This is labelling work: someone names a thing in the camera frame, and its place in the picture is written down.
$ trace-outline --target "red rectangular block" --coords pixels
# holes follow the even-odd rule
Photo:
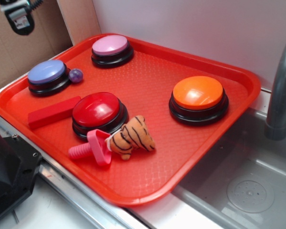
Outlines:
[[[71,117],[73,108],[80,100],[81,97],[76,96],[74,98],[29,113],[29,127],[31,129],[36,129],[64,118]]]

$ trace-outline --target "black object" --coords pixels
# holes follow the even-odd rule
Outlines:
[[[222,99],[215,106],[204,110],[189,110],[178,105],[172,93],[168,105],[172,117],[178,122],[186,125],[202,126],[220,120],[228,110],[229,99],[225,91],[223,91]]]
[[[28,198],[41,155],[18,135],[0,136],[0,219]]]
[[[114,117],[110,122],[101,125],[101,126],[91,126],[91,127],[85,127],[82,125],[79,125],[74,118],[72,117],[72,129],[75,132],[75,134],[84,141],[87,141],[87,133],[91,130],[99,129],[104,132],[107,132],[109,134],[113,134],[115,131],[117,131],[121,126],[128,122],[129,116],[127,108],[122,102],[119,100],[120,104],[120,110],[116,117]]]
[[[113,68],[129,62],[133,58],[133,53],[133,47],[128,41],[127,47],[124,50],[112,55],[98,55],[92,49],[91,60],[97,67]]]
[[[4,11],[11,28],[19,35],[29,35],[35,27],[31,12],[43,3],[36,0],[31,4],[30,0],[0,0],[1,10]]]
[[[65,70],[64,72],[57,78],[49,81],[47,83],[32,83],[29,80],[29,91],[38,97],[50,96],[56,93],[61,92],[65,88],[67,88],[72,81],[69,79],[70,69],[64,64]]]

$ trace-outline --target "metal sink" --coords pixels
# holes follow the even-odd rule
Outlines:
[[[286,228],[286,139],[264,136],[266,115],[248,109],[173,194],[223,228]]]

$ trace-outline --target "gray faucet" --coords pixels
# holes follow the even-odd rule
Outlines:
[[[272,140],[282,140],[286,137],[286,46],[272,87],[265,136]]]

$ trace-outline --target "red button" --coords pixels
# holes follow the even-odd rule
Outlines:
[[[78,125],[96,127],[113,120],[120,110],[118,98],[108,92],[86,96],[73,109],[73,119]]]

